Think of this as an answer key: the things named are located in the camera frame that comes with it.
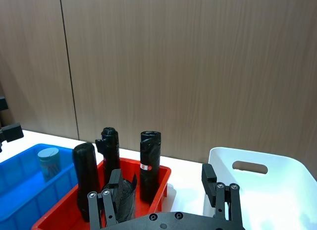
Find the black cylindrical object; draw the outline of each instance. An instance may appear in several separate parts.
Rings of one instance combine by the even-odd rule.
[[[84,221],[89,222],[87,194],[100,191],[95,148],[91,143],[80,144],[73,149],[72,156],[78,180],[77,206]]]
[[[141,133],[140,197],[152,202],[159,187],[160,132]]]
[[[108,184],[111,172],[120,169],[119,137],[113,127],[106,127],[101,133],[102,139],[96,140],[97,151],[104,156],[104,179]]]

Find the wooden wall panel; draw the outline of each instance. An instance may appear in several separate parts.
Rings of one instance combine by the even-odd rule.
[[[0,0],[0,83],[22,128],[78,139],[60,0]]]
[[[162,132],[162,155],[226,146],[317,176],[317,0],[62,0],[79,138]]]

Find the black bracket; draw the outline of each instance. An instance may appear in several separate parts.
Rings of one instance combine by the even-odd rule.
[[[3,96],[0,97],[0,111],[7,110],[8,105]],[[24,137],[21,125],[19,123],[11,124],[0,128],[0,152],[2,151],[2,142],[11,142],[16,139]]]
[[[244,230],[241,217],[240,187],[226,186],[217,182],[210,164],[203,164],[202,182],[211,206],[215,208],[213,218],[187,213],[152,213],[140,218],[117,223],[115,213],[120,202],[120,169],[113,170],[109,185],[101,193],[88,194],[91,230],[148,230],[148,229],[197,229],[197,230]],[[225,218],[225,203],[228,204],[229,219]],[[102,226],[101,214],[105,211],[106,227]]]
[[[215,208],[214,217],[225,219],[224,204],[228,204],[229,221],[242,225],[240,204],[240,186],[232,183],[229,186],[217,182],[217,176],[210,164],[203,164],[202,182],[209,202]]]

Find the bolt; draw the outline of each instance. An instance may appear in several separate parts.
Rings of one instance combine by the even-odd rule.
[[[109,194],[109,193],[110,193],[110,190],[108,190],[108,189],[106,189],[106,190],[103,192],[104,195],[107,195],[107,194]]]
[[[156,219],[158,219],[158,216],[156,214],[151,214],[150,215],[150,220],[151,221],[155,221]]]
[[[175,218],[176,218],[176,219],[182,219],[183,216],[184,216],[184,215],[183,215],[181,212],[177,212],[177,213],[175,214]]]
[[[232,189],[238,189],[239,187],[238,187],[236,184],[233,184],[233,185],[231,186],[231,188],[232,188]]]

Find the white plastic bin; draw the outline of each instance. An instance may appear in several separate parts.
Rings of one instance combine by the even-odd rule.
[[[267,173],[235,170],[236,161],[265,165]],[[246,230],[317,230],[317,182],[306,167],[292,158],[217,147],[209,163],[217,181],[240,186]],[[213,211],[205,198],[204,215]]]

